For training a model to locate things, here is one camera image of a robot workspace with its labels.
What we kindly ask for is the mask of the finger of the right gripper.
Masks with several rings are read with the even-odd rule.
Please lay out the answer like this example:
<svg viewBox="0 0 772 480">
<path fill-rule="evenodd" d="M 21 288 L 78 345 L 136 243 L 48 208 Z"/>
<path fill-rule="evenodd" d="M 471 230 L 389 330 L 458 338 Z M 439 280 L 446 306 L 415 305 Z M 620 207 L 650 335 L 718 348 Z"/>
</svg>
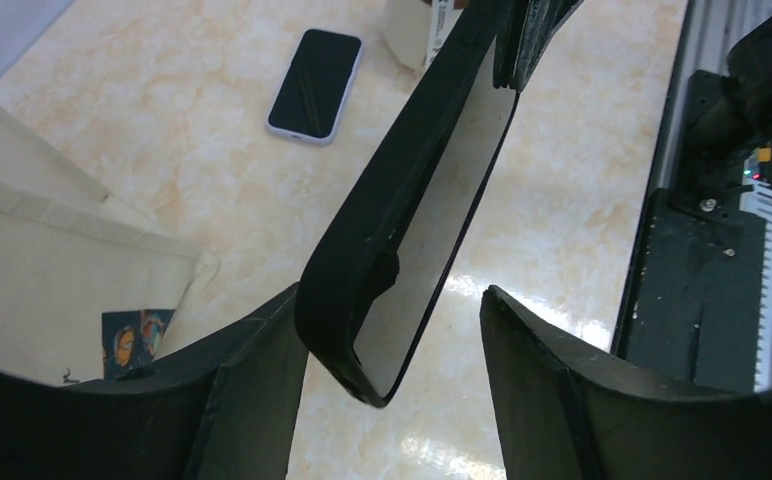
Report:
<svg viewBox="0 0 772 480">
<path fill-rule="evenodd" d="M 495 41 L 493 85 L 522 92 L 550 41 L 583 0 L 508 1 Z"/>
</svg>

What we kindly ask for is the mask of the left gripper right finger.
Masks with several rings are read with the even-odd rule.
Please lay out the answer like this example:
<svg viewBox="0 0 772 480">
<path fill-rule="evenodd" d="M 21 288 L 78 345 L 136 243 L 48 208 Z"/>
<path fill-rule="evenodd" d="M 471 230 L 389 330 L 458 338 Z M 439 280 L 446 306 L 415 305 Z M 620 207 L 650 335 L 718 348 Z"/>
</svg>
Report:
<svg viewBox="0 0 772 480">
<path fill-rule="evenodd" d="M 772 389 L 737 394 L 640 368 L 498 286 L 480 327 L 510 479 L 772 479 Z"/>
</svg>

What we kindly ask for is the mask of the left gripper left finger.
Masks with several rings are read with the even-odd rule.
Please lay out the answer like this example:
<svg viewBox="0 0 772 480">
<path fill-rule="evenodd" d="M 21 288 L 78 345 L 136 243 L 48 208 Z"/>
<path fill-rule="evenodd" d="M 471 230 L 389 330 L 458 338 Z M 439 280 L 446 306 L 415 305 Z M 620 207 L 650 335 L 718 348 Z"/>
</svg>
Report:
<svg viewBox="0 0 772 480">
<path fill-rule="evenodd" d="M 0 372 L 0 479 L 282 479 L 308 354 L 290 286 L 116 380 Z"/>
</svg>

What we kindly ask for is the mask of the black phone case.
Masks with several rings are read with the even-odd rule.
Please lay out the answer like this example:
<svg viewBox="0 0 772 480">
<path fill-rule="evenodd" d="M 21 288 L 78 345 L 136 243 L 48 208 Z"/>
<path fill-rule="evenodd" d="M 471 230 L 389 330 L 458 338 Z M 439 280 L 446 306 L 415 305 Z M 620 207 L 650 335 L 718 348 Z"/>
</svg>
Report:
<svg viewBox="0 0 772 480">
<path fill-rule="evenodd" d="M 412 213 L 490 47 L 508 1 L 473 1 L 423 75 L 318 242 L 298 285 L 295 326 L 308 350 L 354 398 L 373 389 L 353 341 L 378 294 L 387 245 Z"/>
</svg>

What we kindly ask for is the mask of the black smartphone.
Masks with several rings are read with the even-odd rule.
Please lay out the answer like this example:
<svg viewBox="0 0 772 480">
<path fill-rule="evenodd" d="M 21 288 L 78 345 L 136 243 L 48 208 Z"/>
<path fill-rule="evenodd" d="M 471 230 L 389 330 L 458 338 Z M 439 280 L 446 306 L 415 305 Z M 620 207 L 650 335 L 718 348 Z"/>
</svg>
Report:
<svg viewBox="0 0 772 480">
<path fill-rule="evenodd" d="M 378 294 L 353 341 L 373 392 L 362 401 L 385 407 L 395 395 L 463 243 L 518 100 L 498 86 L 490 47 L 452 125 L 435 150 L 438 163 L 415 210 L 387 245 Z"/>
</svg>

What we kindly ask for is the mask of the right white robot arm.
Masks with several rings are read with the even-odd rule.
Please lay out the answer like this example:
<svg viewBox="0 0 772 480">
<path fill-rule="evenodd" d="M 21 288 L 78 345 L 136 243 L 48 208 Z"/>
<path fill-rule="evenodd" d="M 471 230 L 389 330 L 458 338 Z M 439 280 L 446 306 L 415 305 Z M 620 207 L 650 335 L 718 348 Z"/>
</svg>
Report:
<svg viewBox="0 0 772 480">
<path fill-rule="evenodd" d="M 654 161 L 728 163 L 772 139 L 772 1 L 689 1 Z"/>
</svg>

